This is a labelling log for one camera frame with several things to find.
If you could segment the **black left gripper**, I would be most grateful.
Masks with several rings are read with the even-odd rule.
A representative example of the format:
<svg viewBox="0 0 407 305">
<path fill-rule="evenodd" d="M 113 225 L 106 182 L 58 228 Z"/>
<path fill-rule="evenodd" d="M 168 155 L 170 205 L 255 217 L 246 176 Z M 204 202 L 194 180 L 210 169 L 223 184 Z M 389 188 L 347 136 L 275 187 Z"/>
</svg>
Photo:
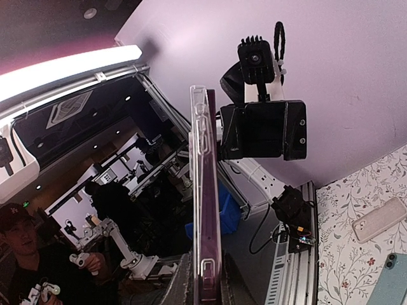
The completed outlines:
<svg viewBox="0 0 407 305">
<path fill-rule="evenodd" d="M 222 137 L 219 159 L 307 157 L 307 112 L 301 100 L 245 102 L 239 63 L 220 79 L 232 103 L 219 110 Z"/>
</svg>

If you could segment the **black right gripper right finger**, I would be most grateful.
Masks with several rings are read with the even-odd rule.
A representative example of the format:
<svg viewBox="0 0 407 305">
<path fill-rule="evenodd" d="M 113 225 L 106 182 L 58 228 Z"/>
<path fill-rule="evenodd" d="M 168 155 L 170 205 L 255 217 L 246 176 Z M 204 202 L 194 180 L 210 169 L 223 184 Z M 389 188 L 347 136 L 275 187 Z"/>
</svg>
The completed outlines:
<svg viewBox="0 0 407 305">
<path fill-rule="evenodd" d="M 225 251 L 222 251 L 221 302 L 223 305 L 257 304 L 234 258 Z"/>
</svg>

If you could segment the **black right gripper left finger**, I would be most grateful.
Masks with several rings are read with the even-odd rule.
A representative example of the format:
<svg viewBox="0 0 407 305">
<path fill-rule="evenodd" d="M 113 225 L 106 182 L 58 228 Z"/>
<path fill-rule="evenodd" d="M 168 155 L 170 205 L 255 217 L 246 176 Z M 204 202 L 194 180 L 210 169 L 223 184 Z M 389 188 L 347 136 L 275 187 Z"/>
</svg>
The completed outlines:
<svg viewBox="0 0 407 305">
<path fill-rule="evenodd" d="M 192 305 L 193 300 L 193 253 L 189 251 L 181 256 L 179 265 L 173 275 L 162 299 L 163 305 Z"/>
</svg>

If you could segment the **purple phone with ring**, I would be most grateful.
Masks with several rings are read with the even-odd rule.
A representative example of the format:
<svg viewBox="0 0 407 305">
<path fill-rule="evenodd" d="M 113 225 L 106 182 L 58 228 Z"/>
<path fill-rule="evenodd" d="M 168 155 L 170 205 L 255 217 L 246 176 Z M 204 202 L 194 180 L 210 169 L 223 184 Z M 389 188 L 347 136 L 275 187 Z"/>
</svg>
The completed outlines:
<svg viewBox="0 0 407 305">
<path fill-rule="evenodd" d="M 193 179 L 193 303 L 221 304 L 221 232 L 213 91 L 190 87 Z"/>
</svg>

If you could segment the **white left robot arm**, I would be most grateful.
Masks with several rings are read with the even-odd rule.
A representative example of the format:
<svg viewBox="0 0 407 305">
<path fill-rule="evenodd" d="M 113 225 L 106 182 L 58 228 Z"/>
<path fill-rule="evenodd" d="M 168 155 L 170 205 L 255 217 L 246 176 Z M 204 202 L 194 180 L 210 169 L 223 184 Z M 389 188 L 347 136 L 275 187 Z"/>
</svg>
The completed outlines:
<svg viewBox="0 0 407 305">
<path fill-rule="evenodd" d="M 300 190 L 280 181 L 258 163 L 259 158 L 285 161 L 307 156 L 307 113 L 301 100 L 287 100 L 283 74 L 275 72 L 272 82 L 245 80 L 239 63 L 220 80 L 232 101 L 220 108 L 218 156 L 239 170 L 274 209 L 278 220 L 295 235 L 309 235 L 313 205 Z"/>
</svg>

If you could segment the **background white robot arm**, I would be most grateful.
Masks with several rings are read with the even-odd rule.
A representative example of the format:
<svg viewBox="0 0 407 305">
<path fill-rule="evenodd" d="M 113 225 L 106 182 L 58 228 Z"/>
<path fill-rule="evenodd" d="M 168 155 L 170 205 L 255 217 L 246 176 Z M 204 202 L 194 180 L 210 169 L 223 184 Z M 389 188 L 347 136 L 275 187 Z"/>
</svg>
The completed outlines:
<svg viewBox="0 0 407 305">
<path fill-rule="evenodd" d="M 181 255 L 159 257 L 145 255 L 130 248 L 113 220 L 98 224 L 90 221 L 80 236 L 73 223 L 67 219 L 64 230 L 72 236 L 77 250 L 69 260 L 83 267 L 90 253 L 101 250 L 111 272 L 111 280 L 118 284 L 122 295 L 152 292 L 168 287 L 181 264 Z"/>
</svg>

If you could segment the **blue bin behind left arm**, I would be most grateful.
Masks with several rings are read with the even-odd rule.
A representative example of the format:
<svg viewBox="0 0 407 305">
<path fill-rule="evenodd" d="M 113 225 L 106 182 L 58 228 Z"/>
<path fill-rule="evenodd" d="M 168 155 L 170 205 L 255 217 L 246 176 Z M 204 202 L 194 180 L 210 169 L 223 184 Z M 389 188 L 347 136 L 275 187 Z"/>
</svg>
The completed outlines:
<svg viewBox="0 0 407 305">
<path fill-rule="evenodd" d="M 240 206 L 222 183 L 218 184 L 218 195 L 221 234 L 232 234 L 237 230 L 241 219 Z"/>
</svg>

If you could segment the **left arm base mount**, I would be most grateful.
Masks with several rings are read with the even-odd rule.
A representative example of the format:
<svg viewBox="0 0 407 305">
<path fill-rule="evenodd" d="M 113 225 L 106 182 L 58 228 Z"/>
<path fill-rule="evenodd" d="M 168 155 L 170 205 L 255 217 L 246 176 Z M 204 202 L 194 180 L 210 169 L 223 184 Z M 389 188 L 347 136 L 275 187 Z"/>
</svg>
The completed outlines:
<svg viewBox="0 0 407 305">
<path fill-rule="evenodd" d="M 271 207 L 287 230 L 290 254 L 310 250 L 315 245 L 311 220 L 313 201 L 304 200 L 300 190 L 284 186 L 282 194 L 272 199 Z"/>
</svg>

